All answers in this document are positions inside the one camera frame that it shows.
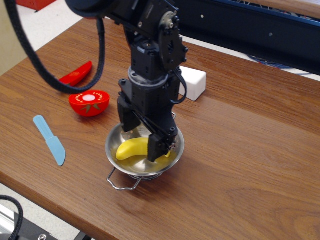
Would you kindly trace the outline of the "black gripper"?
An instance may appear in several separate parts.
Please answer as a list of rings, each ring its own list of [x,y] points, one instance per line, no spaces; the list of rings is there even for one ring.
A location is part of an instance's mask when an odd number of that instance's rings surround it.
[[[129,132],[142,124],[150,131],[147,159],[154,163],[176,144],[178,127],[172,109],[181,103],[181,69],[177,67],[148,79],[130,67],[128,79],[122,78],[118,84],[121,91],[117,109],[121,127]]]

